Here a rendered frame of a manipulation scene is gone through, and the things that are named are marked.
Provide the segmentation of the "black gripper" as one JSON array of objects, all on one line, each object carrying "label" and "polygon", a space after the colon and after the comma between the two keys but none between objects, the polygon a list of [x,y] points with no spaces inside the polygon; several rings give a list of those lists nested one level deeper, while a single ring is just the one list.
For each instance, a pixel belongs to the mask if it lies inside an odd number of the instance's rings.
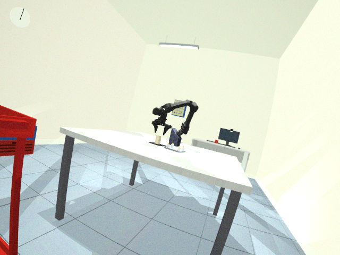
[{"label": "black gripper", "polygon": [[166,117],[160,116],[159,119],[163,119],[163,125],[162,124],[156,124],[156,123],[154,123],[154,121],[152,121],[152,124],[154,126],[155,133],[156,133],[156,131],[158,129],[158,125],[164,126],[164,132],[163,132],[163,135],[164,135],[169,129],[172,128],[172,126],[165,123],[166,120],[167,120]]}]

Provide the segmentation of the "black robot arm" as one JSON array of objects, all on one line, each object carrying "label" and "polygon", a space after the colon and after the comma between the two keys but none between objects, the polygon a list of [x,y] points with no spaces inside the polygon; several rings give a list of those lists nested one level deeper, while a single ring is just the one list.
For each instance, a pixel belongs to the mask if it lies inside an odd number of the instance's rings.
[{"label": "black robot arm", "polygon": [[[170,113],[171,111],[173,111],[176,108],[180,108],[180,107],[184,107],[184,106],[189,106],[190,111],[189,111],[189,114],[186,118],[186,121],[182,123],[181,129],[176,131],[177,135],[180,137],[182,134],[186,135],[188,133],[188,130],[190,128],[190,122],[193,118],[193,115],[198,110],[198,105],[196,104],[196,102],[187,99],[187,100],[180,101],[180,102],[177,102],[177,103],[166,103],[165,105],[161,106],[160,108],[158,108],[158,107],[154,108],[152,110],[152,114],[162,116],[162,117],[167,117],[167,113]],[[163,124],[163,119],[159,119],[159,118],[155,119],[154,123]]]}]

